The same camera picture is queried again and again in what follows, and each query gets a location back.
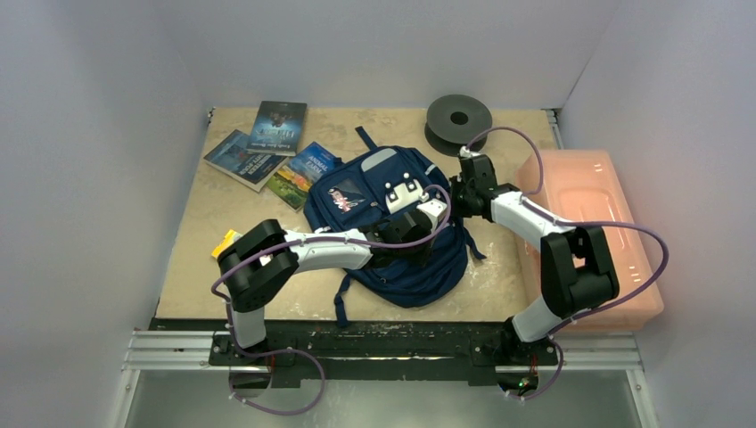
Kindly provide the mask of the navy blue student backpack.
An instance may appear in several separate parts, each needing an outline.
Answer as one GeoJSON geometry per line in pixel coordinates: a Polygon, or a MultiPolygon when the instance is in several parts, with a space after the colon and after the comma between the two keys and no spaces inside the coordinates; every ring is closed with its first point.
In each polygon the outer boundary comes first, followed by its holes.
{"type": "Polygon", "coordinates": [[[485,258],[460,217],[433,241],[416,245],[427,232],[409,224],[416,202],[399,201],[398,189],[431,188],[440,199],[450,189],[440,169],[415,148],[379,146],[362,127],[356,129],[367,152],[349,162],[337,161],[309,189],[303,213],[318,232],[357,228],[375,248],[366,267],[349,269],[334,296],[337,324],[348,325],[343,295],[352,281],[402,308],[419,308],[444,297],[461,281],[468,258],[485,258]]]}

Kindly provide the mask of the pink eraser stick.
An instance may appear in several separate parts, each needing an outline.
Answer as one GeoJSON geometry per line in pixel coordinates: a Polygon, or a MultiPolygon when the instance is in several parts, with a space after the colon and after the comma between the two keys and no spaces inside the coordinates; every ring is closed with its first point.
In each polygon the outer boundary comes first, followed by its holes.
{"type": "Polygon", "coordinates": [[[349,198],[349,195],[343,193],[338,187],[329,190],[333,203],[341,212],[349,212],[355,207],[355,203],[349,198]]]}

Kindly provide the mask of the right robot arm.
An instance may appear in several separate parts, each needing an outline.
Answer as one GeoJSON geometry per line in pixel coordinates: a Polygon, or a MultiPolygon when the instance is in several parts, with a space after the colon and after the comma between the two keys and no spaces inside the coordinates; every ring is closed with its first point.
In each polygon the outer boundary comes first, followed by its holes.
{"type": "Polygon", "coordinates": [[[540,257],[540,295],[505,321],[500,349],[521,363],[562,321],[618,297],[618,280],[600,226],[564,226],[531,204],[516,186],[499,184],[488,156],[460,152],[460,173],[451,177],[452,214],[482,217],[529,243],[540,257]]]}

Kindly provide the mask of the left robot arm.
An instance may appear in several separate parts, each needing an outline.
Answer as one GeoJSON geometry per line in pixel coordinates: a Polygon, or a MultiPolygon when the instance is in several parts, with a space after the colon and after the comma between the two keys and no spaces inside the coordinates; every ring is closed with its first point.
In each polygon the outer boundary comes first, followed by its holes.
{"type": "Polygon", "coordinates": [[[384,268],[397,259],[426,260],[432,241],[448,220],[437,201],[420,204],[393,220],[342,232],[303,234],[268,219],[217,257],[220,283],[233,335],[231,352],[245,365],[265,356],[265,306],[294,275],[329,268],[384,268]]]}

